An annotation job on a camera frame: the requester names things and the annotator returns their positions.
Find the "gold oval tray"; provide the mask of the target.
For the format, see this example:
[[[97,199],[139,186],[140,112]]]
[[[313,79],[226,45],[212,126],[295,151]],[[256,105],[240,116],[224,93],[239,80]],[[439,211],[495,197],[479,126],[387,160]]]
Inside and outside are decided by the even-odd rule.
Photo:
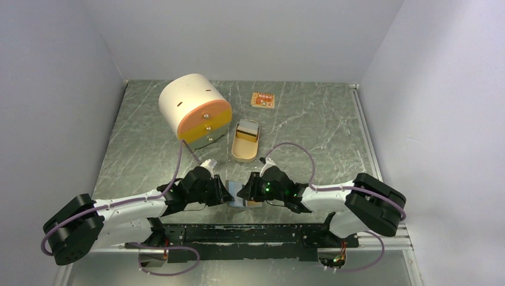
[[[240,163],[250,163],[255,160],[258,154],[260,131],[257,142],[249,142],[236,137],[234,133],[231,154]]]

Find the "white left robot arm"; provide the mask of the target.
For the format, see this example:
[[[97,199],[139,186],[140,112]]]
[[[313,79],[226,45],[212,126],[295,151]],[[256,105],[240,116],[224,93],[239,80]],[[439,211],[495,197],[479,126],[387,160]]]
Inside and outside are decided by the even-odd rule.
[[[93,200],[81,194],[44,224],[41,249],[64,266],[91,250],[117,244],[168,246],[162,217],[182,212],[192,203],[211,207],[231,201],[220,176],[202,166],[140,195]]]

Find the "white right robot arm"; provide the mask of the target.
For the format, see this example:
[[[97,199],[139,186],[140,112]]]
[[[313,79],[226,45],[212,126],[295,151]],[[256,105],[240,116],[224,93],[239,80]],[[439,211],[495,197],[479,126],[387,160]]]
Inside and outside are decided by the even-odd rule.
[[[406,217],[406,197],[368,173],[343,184],[309,186],[295,183],[280,168],[270,166],[253,172],[237,196],[255,202],[281,201],[298,214],[327,213],[329,226],[322,229],[321,238],[330,247],[364,231],[394,237]]]

